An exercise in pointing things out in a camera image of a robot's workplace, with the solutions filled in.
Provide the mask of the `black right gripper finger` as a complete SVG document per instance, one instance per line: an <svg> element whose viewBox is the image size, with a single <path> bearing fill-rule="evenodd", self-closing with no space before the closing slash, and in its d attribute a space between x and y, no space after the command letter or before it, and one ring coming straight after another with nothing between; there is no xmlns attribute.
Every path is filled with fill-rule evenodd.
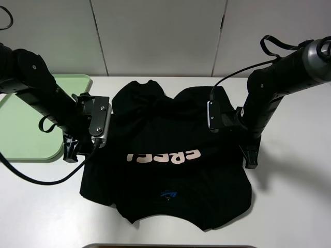
<svg viewBox="0 0 331 248"><path fill-rule="evenodd" d="M247 169L256 169L258 166L258 154L259 146L258 145L240 145L239 146L244 159L246 161L245 168Z"/></svg>

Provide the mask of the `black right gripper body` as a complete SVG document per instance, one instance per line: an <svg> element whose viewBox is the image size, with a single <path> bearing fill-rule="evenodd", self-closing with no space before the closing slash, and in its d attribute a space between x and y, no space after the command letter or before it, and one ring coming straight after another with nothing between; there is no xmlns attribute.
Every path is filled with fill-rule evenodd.
<svg viewBox="0 0 331 248"><path fill-rule="evenodd" d="M244 124L242 120L243 107L227 111L222 114L222 122L243 151L259 152L261 138L253 137L253 132Z"/></svg>

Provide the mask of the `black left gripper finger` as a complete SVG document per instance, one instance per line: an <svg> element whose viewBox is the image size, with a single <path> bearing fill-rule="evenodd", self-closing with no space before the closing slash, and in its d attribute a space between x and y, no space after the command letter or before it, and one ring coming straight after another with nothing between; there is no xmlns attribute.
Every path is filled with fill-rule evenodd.
<svg viewBox="0 0 331 248"><path fill-rule="evenodd" d="M77 148L78 140L73 138L72 136L63 136L63 148L64 148L64 156L63 160L67 163L76 163L77 159Z"/></svg>

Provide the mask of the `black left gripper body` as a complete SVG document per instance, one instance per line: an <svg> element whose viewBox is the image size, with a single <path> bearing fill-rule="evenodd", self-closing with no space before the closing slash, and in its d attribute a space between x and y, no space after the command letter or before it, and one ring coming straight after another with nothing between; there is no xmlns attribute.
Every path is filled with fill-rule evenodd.
<svg viewBox="0 0 331 248"><path fill-rule="evenodd" d="M72 136L78 140L77 152L92 152L94 145L89 133L94 96L81 94L64 95L65 117L63 136Z"/></svg>

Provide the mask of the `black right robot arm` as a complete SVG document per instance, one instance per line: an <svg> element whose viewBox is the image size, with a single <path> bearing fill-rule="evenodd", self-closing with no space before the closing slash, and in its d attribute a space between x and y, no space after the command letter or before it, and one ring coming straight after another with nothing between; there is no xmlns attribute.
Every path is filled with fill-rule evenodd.
<svg viewBox="0 0 331 248"><path fill-rule="evenodd" d="M237 109L236 120L243 134L239 143L246 168L255 169L261 134L282 99L298 91L330 82L330 37L307 40L286 57L278 56L269 67L248 77L248 96Z"/></svg>

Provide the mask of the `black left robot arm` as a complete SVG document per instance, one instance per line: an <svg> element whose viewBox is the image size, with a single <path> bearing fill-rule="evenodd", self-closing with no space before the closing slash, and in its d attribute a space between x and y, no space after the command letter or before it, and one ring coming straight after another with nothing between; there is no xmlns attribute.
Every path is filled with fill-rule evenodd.
<svg viewBox="0 0 331 248"><path fill-rule="evenodd" d="M71 93L86 90L86 75L53 76L41 56L1 45L1 153L9 161L47 161L66 150L93 149L83 104Z"/></svg>

